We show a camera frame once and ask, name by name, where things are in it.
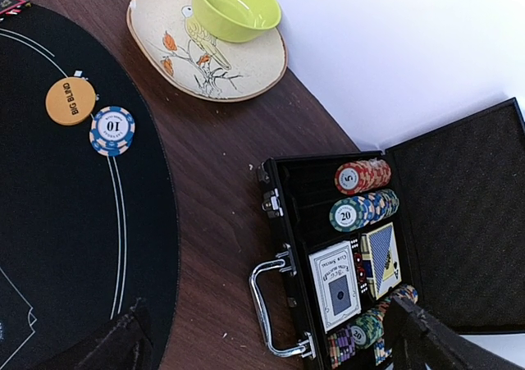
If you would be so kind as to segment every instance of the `bowl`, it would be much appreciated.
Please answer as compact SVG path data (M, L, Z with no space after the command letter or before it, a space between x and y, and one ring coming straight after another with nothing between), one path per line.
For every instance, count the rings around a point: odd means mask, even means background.
M248 42L281 21L277 0L192 0L192 7L201 26L226 42Z

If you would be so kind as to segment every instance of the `open case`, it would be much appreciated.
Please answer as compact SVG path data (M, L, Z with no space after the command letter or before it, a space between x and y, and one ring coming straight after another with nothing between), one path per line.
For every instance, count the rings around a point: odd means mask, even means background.
M397 194L399 210L374 226L341 233L329 213L348 195L336 188L334 175L344 163L370 158L390 165L387 187ZM308 256L389 222L402 281L418 290L418 305L462 334L525 331L525 132L515 99L384 153L271 158L258 169L258 180L278 254L255 268L250 287L273 354L302 355L307 369L331 369ZM283 276L299 341L290 349L273 346L257 286L258 275L270 270ZM362 312L375 303L371 295L360 300ZM381 369L389 362L376 366L371 347L338 368Z

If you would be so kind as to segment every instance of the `orange leaf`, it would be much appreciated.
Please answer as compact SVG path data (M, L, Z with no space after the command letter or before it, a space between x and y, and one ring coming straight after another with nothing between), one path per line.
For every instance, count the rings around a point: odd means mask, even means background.
M205 64L206 62L210 62L211 60L212 58L209 56L209 54L204 54L197 62L197 65L201 66Z
M167 31L164 34L164 38L162 38L162 42L170 52L174 52L175 50L177 50L177 44L175 43L175 40L171 35L167 33Z
M173 76L173 62L171 62L171 59L165 58L161 63L162 66L164 66L164 71L166 71L169 76Z

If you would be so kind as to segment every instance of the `case handle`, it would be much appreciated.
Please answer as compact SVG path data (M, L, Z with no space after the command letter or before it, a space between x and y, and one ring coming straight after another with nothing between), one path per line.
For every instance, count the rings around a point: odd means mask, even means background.
M257 311L257 318L259 320L259 325L261 326L262 338L264 339L264 344L266 347L279 358L289 358L290 356L301 355L301 357L306 358L311 356L315 358L315 353L313 350L313 339L312 335L309 332L306 332L307 340L300 341L297 346L289 349L277 349L273 346L272 340L272 325L270 323L270 317L268 316L268 310L266 303L264 303L263 294L257 285L257 277L263 272L269 272L271 270L279 270L280 272L289 271L289 268L286 266L286 261L284 259L275 259L273 261L268 261L261 263L254 268L252 274L249 277L249 288L252 291L253 303L255 304L255 310Z

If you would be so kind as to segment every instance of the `brown wooden surface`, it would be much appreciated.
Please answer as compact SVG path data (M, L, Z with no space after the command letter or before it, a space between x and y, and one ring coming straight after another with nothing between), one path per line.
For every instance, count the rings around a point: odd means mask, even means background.
M254 168L269 157L353 151L350 139L289 71L274 89L244 103L210 103L174 89L132 41L129 0L31 1L71 18L108 47L160 130L175 181L182 251L162 369L302 368L299 359L266 351L249 293L253 267L274 256ZM294 332L281 278L264 280L277 343L290 345Z

